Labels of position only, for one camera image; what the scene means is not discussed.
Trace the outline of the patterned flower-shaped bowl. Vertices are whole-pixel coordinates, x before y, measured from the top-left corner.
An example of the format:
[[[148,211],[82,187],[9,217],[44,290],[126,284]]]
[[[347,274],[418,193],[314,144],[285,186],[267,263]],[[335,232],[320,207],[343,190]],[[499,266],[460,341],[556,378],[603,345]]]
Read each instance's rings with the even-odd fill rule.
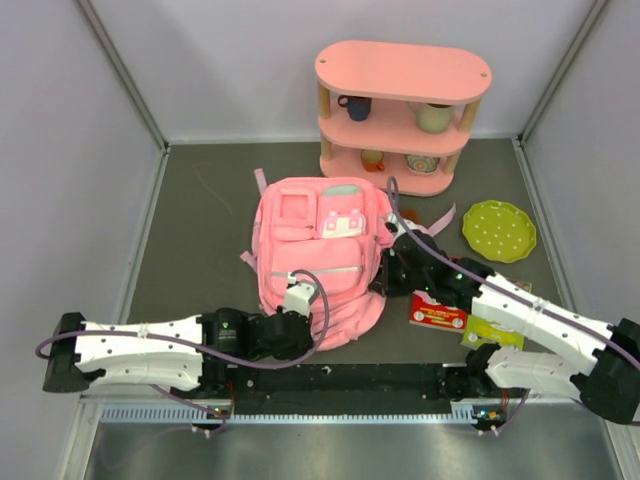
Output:
[[[440,164],[440,158],[438,156],[406,154],[405,160],[409,170],[418,175],[433,174]]]

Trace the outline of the pink three-tier wooden shelf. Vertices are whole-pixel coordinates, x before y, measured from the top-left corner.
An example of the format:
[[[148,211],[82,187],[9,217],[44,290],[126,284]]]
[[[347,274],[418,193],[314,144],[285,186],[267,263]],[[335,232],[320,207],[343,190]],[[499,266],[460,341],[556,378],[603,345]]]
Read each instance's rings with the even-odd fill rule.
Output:
[[[489,65],[468,50],[368,40],[327,46],[315,60],[315,72],[322,173],[361,177],[380,188],[393,176],[401,193],[423,197],[440,194],[451,185],[492,82]],[[369,117],[352,121],[337,104],[340,95],[371,98]],[[408,102],[453,105],[453,119],[443,133],[426,133],[417,125]],[[363,168],[364,149],[384,152],[384,171]],[[414,174],[406,154],[438,156],[439,167],[430,175]]]

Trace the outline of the beige ceramic mug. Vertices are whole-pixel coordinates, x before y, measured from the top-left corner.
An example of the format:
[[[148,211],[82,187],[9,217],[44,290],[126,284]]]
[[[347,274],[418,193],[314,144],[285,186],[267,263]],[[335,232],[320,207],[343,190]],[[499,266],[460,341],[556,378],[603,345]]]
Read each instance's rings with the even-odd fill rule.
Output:
[[[455,112],[453,105],[408,102],[407,107],[413,113],[419,128],[429,134],[446,131]]]

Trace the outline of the orange cup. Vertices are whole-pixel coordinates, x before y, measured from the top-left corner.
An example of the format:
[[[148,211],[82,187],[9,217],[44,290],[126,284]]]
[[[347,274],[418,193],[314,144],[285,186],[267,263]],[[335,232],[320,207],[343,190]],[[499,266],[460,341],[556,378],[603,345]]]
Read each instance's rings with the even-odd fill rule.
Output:
[[[382,172],[385,170],[384,152],[364,149],[360,155],[361,164],[367,172]]]

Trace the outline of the brown leather wallet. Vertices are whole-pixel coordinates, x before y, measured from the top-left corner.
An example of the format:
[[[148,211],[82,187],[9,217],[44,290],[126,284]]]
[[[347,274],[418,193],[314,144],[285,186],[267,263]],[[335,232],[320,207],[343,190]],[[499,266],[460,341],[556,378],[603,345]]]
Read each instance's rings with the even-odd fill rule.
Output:
[[[419,215],[414,210],[402,210],[401,215],[405,220],[409,220],[413,223],[420,224],[421,220]]]

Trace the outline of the green cartoon book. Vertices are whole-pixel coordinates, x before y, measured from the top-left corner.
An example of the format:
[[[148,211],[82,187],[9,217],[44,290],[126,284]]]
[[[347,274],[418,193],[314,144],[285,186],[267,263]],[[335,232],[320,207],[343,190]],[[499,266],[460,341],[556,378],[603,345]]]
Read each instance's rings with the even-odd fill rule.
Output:
[[[488,321],[475,315],[467,317],[460,344],[476,350],[484,344],[497,344],[501,347],[524,348],[525,337],[501,324]]]

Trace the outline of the green polka dot plate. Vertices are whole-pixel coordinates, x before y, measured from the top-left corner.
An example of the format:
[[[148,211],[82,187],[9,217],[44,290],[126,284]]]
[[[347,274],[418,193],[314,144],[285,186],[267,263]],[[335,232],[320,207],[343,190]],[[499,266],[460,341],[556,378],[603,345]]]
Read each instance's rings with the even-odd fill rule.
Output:
[[[526,259],[537,246],[537,229],[515,205],[485,200],[473,204],[462,219],[462,234],[476,253],[511,264]]]

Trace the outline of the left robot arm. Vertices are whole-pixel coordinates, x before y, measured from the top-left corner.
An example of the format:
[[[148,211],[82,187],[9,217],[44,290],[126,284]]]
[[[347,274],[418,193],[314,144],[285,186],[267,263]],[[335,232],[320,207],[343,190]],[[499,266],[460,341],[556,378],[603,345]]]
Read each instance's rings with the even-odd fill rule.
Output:
[[[183,398],[206,398],[226,387],[230,365],[276,368],[313,347],[312,314],[280,306],[269,316],[220,308],[162,323],[108,325],[79,312],[64,314],[37,349],[46,360],[47,393],[80,393],[92,386],[157,385]]]

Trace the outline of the dark blue mug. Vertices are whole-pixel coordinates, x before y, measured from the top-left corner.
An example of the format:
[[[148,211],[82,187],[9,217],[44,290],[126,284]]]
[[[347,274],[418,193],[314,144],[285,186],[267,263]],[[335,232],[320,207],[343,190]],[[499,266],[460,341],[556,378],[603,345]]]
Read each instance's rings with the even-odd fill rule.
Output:
[[[361,96],[340,95],[337,104],[345,108],[352,121],[365,121],[371,112],[372,99]]]

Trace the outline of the red cartoon book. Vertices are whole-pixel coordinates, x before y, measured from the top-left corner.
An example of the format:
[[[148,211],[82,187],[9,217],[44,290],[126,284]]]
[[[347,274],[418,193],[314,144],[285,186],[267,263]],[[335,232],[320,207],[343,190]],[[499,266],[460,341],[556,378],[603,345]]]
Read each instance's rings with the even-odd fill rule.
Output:
[[[416,292],[412,296],[409,322],[449,332],[462,333],[467,325],[468,314],[456,307],[441,305],[426,292]]]

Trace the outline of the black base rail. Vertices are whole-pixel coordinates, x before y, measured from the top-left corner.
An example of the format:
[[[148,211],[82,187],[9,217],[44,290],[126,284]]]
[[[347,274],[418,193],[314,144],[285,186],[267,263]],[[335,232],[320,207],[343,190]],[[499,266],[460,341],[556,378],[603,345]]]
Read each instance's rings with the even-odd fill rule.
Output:
[[[502,404],[503,390],[464,365],[304,364],[282,370],[207,367],[204,383],[170,392],[188,400],[231,400],[235,412],[301,414],[443,413],[454,401]]]

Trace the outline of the pink student backpack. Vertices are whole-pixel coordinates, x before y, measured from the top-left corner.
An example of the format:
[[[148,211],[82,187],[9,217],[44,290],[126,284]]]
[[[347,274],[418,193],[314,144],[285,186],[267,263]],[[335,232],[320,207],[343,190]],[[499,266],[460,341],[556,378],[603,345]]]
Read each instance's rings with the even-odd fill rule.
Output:
[[[298,269],[318,277],[328,298],[312,306],[320,350],[339,348],[367,333],[386,300],[370,290],[393,236],[386,193],[356,177],[289,177],[268,183],[254,172],[261,195],[251,248],[241,256],[257,276],[262,309],[281,305],[287,276]]]

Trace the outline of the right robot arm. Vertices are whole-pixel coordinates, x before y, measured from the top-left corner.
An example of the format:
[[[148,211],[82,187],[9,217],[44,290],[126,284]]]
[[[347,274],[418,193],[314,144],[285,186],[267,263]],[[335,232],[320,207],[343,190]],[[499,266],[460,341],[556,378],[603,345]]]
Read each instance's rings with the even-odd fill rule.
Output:
[[[519,388],[563,395],[610,422],[639,420],[639,325],[570,312],[529,294],[467,257],[452,259],[423,229],[385,223],[389,245],[372,290],[385,297],[411,294],[492,320],[546,348],[546,353],[483,346],[467,360],[476,394]]]

